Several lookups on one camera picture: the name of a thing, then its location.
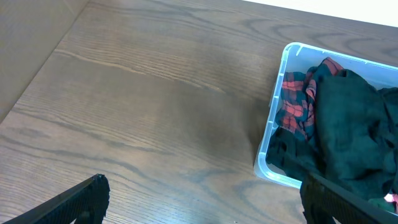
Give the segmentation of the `large black garment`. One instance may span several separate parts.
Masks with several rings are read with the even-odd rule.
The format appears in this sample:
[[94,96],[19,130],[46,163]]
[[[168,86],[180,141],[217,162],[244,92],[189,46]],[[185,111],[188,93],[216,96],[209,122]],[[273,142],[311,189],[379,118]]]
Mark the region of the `large black garment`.
[[320,80],[315,122],[325,178],[369,200],[397,192],[397,88],[351,70]]

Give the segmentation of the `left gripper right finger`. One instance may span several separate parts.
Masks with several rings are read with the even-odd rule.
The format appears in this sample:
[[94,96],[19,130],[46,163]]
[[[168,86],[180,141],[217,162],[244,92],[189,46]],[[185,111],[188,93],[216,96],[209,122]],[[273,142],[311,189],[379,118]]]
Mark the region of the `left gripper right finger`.
[[300,188],[304,217],[310,224],[397,224],[397,215],[377,208],[339,185],[309,173]]

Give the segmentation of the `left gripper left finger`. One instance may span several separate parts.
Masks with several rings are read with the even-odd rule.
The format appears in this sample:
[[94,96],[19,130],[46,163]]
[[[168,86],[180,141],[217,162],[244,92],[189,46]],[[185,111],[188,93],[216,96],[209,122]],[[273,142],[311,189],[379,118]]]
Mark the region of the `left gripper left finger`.
[[109,193],[105,175],[96,174],[4,224],[102,224]]

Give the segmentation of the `red navy plaid shirt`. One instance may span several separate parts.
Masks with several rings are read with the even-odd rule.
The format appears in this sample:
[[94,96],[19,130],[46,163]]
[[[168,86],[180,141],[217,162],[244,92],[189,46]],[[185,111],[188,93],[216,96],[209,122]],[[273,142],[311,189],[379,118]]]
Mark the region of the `red navy plaid shirt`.
[[277,112],[277,124],[290,131],[297,139],[308,141],[315,134],[315,100],[318,81],[332,77],[343,67],[330,57],[307,72],[287,72],[284,75],[280,99],[282,106]]

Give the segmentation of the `black taped garment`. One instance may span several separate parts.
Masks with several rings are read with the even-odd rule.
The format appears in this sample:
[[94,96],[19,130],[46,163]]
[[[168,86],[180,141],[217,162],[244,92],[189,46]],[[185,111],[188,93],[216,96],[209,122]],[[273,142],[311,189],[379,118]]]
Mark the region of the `black taped garment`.
[[297,139],[282,128],[271,136],[266,162],[284,171],[286,176],[300,181],[308,173],[325,175],[326,164],[319,153],[308,142]]

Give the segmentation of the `pink printed t-shirt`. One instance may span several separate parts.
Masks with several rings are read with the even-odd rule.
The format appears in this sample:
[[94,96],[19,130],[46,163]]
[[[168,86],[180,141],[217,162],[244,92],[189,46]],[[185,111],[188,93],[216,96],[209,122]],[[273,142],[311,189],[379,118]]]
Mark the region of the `pink printed t-shirt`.
[[398,195],[397,195],[397,194],[387,194],[387,195],[384,197],[384,200],[385,200],[386,202],[388,202],[388,203],[391,203],[391,204],[397,206],[397,203],[398,203]]

